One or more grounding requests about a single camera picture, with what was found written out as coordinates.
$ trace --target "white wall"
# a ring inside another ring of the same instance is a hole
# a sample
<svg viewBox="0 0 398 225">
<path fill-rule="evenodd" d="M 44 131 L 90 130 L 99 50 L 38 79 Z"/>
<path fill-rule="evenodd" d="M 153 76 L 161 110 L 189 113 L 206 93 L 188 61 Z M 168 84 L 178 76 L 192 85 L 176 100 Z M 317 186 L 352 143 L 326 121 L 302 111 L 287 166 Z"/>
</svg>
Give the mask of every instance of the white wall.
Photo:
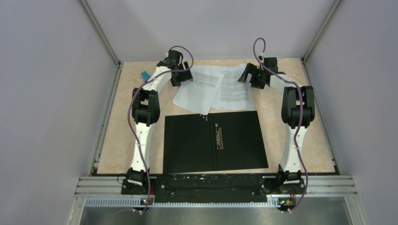
<svg viewBox="0 0 398 225">
<path fill-rule="evenodd" d="M 0 224 L 66 222 L 114 74 L 77 0 L 0 2 Z"/>
<path fill-rule="evenodd" d="M 339 166 L 371 224 L 397 224 L 398 1 L 345 1 L 308 62 Z"/>
<path fill-rule="evenodd" d="M 334 0 L 88 0 L 120 60 L 158 60 L 173 45 L 199 58 L 304 55 Z"/>
</svg>

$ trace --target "work surface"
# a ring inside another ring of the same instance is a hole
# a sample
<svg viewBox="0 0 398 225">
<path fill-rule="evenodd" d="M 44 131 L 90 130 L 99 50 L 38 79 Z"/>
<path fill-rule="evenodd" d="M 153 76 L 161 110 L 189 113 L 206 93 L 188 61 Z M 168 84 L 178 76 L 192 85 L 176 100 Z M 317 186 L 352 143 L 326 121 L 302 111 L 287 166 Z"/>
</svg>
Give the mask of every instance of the work surface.
<svg viewBox="0 0 398 225">
<path fill-rule="evenodd" d="M 242 63 L 257 64 L 255 59 L 233 60 L 195 60 L 195 65 L 216 65 L 234 67 Z M 127 123 L 127 110 L 131 102 L 132 91 L 142 84 L 141 73 L 147 71 L 153 74 L 158 61 L 124 62 L 121 77 L 116 91 L 115 101 L 109 118 L 107 133 L 102 146 L 102 153 L 97 173 L 126 173 L 134 152 L 134 136 Z M 278 59 L 279 71 L 297 83 L 306 85 L 307 81 L 299 58 Z M 172 87 L 167 82 L 159 94 L 161 116 L 156 123 L 151 138 L 150 171 L 162 173 L 163 171 L 163 142 L 164 142 L 164 117 L 168 115 L 193 114 L 171 103 L 178 87 Z M 285 145 L 286 127 L 281 118 L 282 95 L 275 89 L 266 86 L 263 90 L 252 88 L 254 109 L 258 111 L 261 132 L 267 154 L 267 169 L 251 169 L 226 171 L 226 173 L 275 173 L 282 160 Z M 232 112 L 229 110 L 211 109 L 210 113 Z M 326 143 L 320 121 L 316 112 L 315 119 L 306 133 L 302 156 L 309 172 L 327 173 L 334 172 L 328 145 Z"/>
</svg>

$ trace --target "stack of papers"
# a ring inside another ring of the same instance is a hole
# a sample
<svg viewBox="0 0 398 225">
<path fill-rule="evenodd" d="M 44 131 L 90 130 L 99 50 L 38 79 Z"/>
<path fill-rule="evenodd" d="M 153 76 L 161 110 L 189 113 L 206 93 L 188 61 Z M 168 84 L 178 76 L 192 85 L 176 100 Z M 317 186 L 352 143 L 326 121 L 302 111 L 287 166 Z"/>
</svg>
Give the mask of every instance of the stack of papers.
<svg viewBox="0 0 398 225">
<path fill-rule="evenodd" d="M 181 83 L 173 104 L 207 115 L 210 108 L 230 110 L 253 110 L 250 76 L 246 83 L 237 80 L 246 64 L 237 67 L 194 66 L 193 81 Z"/>
</svg>

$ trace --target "blue object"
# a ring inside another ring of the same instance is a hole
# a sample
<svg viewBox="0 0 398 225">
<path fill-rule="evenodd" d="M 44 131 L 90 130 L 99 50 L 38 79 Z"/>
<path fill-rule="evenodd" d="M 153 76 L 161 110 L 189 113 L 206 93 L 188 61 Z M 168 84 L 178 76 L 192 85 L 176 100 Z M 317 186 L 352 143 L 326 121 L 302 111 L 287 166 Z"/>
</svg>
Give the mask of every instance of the blue object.
<svg viewBox="0 0 398 225">
<path fill-rule="evenodd" d="M 145 80 L 145 82 L 147 82 L 149 78 L 151 78 L 151 76 L 146 71 L 142 72 L 141 76 Z"/>
</svg>

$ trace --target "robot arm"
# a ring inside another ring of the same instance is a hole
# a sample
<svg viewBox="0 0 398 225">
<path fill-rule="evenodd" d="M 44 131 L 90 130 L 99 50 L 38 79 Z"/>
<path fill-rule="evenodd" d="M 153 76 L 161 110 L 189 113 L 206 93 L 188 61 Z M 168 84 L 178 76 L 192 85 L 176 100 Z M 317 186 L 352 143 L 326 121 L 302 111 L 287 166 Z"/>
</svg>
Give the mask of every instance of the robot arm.
<svg viewBox="0 0 398 225">
<path fill-rule="evenodd" d="M 130 169 L 127 171 L 127 181 L 139 186 L 145 185 L 146 169 L 144 161 L 140 156 L 138 145 L 141 147 L 141 153 L 145 160 L 146 167 L 149 169 L 149 149 L 151 144 L 151 136 L 155 123 L 160 116 L 160 105 L 158 93 L 161 92 L 168 80 L 172 86 L 180 86 L 181 82 L 191 80 L 192 74 L 190 70 L 183 72 L 171 72 L 170 70 L 185 70 L 188 68 L 188 62 L 182 64 L 183 56 L 180 52 L 169 50 L 166 58 L 157 64 L 156 70 L 151 78 L 147 81 L 142 90 L 138 93 L 132 105 L 132 116 L 136 123 L 136 134 L 140 144 L 135 141 L 135 150 Z"/>
<path fill-rule="evenodd" d="M 260 66 L 248 63 L 238 81 L 246 82 L 247 75 L 252 74 L 250 79 L 252 87 L 264 89 L 265 85 L 268 85 L 283 95 L 281 116 L 283 122 L 286 124 L 286 138 L 283 158 L 279 165 L 278 183 L 279 185 L 298 184 L 301 179 L 301 167 L 297 147 L 294 142 L 294 135 L 298 130 L 300 116 L 298 92 L 293 84 L 285 82 L 292 80 L 288 78 L 286 74 L 278 72 L 276 58 L 262 58 L 260 56 L 259 59 L 266 67 L 270 68 L 271 71 L 278 74 L 282 79 L 263 70 Z M 307 128 L 315 117 L 315 107 L 313 88 L 311 86 L 302 85 L 299 85 L 299 87 L 303 95 L 303 120 L 296 137 L 296 142 L 298 144 L 298 150 L 301 153 Z"/>
</svg>

